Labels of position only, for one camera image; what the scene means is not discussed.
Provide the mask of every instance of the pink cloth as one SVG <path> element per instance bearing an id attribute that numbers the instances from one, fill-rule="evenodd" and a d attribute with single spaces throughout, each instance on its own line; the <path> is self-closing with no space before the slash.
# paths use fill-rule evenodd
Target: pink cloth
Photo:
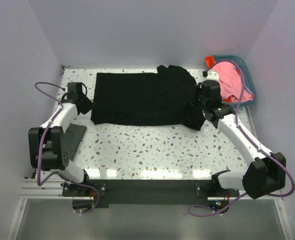
<path id="1" fill-rule="evenodd" d="M 219 75 L 219 86 L 221 88 L 221 97 L 225 102 L 237 103 L 241 95 L 242 82 L 235 66 L 230 62 L 220 62 L 211 70 Z M 241 102 L 253 100 L 253 94 L 245 89 Z"/>

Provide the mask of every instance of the teal plastic bin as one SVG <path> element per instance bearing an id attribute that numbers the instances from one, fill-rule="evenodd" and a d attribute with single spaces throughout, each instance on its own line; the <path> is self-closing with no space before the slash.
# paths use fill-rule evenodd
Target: teal plastic bin
<path id="1" fill-rule="evenodd" d="M 257 94 L 256 94 L 256 91 L 255 91 L 255 88 L 254 88 L 254 85 L 253 85 L 253 82 L 252 82 L 252 79 L 251 79 L 251 76 L 250 76 L 250 73 L 249 73 L 246 63 L 240 57 L 234 56 L 234 55 L 213 55 L 213 57 L 214 57 L 215 62 L 219 62 L 222 60 L 230 60 L 230 61 L 233 61 L 234 63 L 236 63 L 240 67 L 240 69 L 243 72 L 244 78 L 245 78 L 244 79 L 245 85 L 252 91 L 252 93 L 254 95 L 253 100 L 241 102 L 240 106 L 247 106 L 247 105 L 253 103 L 253 101 L 257 97 Z M 204 62 L 204 65 L 205 65 L 205 69 L 207 70 L 208 66 L 205 62 Z M 236 102 L 224 102 L 224 103 L 231 105 L 233 108 L 236 108 L 236 106 L 237 106 Z"/>

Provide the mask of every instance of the terrazzo pattern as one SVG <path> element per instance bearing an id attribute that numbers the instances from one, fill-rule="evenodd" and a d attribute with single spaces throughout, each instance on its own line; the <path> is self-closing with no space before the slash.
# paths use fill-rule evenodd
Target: terrazzo pattern
<path id="1" fill-rule="evenodd" d="M 156 73 L 156 69 L 66 69 L 61 86 L 83 82 L 93 100 L 98 72 Z M 204 79 L 202 70 L 189 72 L 197 82 Z M 94 125 L 90 118 L 91 112 L 79 115 L 72 123 L 87 126 L 73 161 L 91 179 L 210 179 L 211 174 L 223 170 L 247 169 L 234 145 L 208 121 L 201 131 L 195 131 L 182 125 Z M 244 107 L 239 118 L 250 129 Z"/>

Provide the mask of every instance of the tabletop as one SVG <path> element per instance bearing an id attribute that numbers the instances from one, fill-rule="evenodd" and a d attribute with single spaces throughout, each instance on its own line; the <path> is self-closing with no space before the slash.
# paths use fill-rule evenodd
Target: tabletop
<path id="1" fill-rule="evenodd" d="M 188 69 L 202 82 L 201 69 Z M 156 69 L 66 69 L 61 86 L 83 82 L 87 96 L 94 98 L 97 73 L 156 73 Z M 205 121 L 200 131 L 183 125 L 124 126 L 94 125 L 91 112 L 79 115 L 72 123 L 87 130 L 73 162 L 85 169 L 90 179 L 211 179 L 223 170 L 245 171 L 247 164 L 232 142 Z M 251 131 L 246 107 L 239 118 Z"/>

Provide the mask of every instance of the black cloth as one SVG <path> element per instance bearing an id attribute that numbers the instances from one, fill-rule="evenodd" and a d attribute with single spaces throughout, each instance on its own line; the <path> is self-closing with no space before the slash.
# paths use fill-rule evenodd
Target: black cloth
<path id="1" fill-rule="evenodd" d="M 98 73 L 91 120 L 133 126 L 182 124 L 200 130 L 205 118 L 194 105 L 195 79 L 180 67 L 161 65 L 157 73 Z"/>

